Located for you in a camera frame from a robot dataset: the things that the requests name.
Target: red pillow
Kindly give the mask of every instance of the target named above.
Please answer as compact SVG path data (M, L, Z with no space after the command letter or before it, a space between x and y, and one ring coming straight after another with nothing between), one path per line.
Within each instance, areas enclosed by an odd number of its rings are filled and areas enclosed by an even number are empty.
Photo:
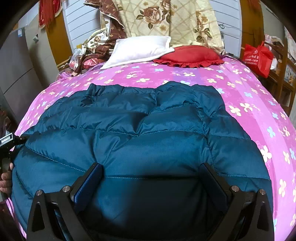
M176 47L174 52L167 53L153 61L158 64L181 68L209 67L210 65L224 63L214 50L199 45Z

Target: bed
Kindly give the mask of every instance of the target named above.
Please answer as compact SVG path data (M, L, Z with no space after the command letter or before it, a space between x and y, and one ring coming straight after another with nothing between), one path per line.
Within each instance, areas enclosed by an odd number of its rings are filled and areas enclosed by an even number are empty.
M16 135L35 125L56 100L86 90L91 83L141 88L156 88L168 81L212 85L221 94L227 112L263 155L272 180L275 240L285 240L296 222L296 131L280 105L245 65L230 57L223 60L225 63L219 66L193 69L150 61L100 70L99 64L76 77L63 74L35 98Z

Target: red bag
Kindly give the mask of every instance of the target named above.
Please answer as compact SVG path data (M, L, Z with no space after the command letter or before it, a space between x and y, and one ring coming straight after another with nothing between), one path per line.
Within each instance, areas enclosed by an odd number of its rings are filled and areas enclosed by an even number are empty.
M264 41L262 41L262 44L257 48L246 44L242 61L254 73L267 78L273 57L274 55L272 52L268 48L264 47Z

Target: hand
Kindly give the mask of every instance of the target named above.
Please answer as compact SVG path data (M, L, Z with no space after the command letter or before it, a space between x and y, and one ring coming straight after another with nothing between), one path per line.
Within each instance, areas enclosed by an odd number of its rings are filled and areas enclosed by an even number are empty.
M1 175L1 179L2 181L0 181L0 191L6 193L8 196L11 195L11 191L12 191L12 175L11 175L11 171L13 169L13 163L9 164L9 171L2 173Z

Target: metal screw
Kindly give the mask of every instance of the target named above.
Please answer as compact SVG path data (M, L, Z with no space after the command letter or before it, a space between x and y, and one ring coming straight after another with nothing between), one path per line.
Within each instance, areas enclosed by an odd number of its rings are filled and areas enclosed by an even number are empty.
M264 189L260 189L259 192L262 194L262 195L265 195L266 194L266 191Z
M231 189L235 192L238 192L239 191L239 187L238 186L232 186Z
M38 191L36 192L36 195L37 195L37 196L40 196L42 193L43 193L42 190L38 190Z
M70 186L64 186L63 187L63 192L68 192L70 190Z

